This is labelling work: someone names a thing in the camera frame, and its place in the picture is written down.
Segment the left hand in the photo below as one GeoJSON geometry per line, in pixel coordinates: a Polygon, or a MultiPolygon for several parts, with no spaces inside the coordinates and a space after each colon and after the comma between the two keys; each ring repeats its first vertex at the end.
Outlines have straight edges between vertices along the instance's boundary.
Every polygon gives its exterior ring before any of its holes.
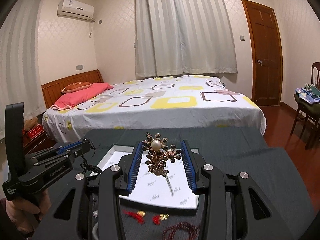
{"type": "Polygon", "coordinates": [[[22,233],[31,233],[34,231],[34,227],[27,218],[27,214],[38,215],[39,220],[42,220],[48,213],[51,204],[48,189],[46,189],[41,193],[38,206],[32,204],[28,200],[18,198],[12,201],[6,200],[5,210],[18,231],[22,233]]]}

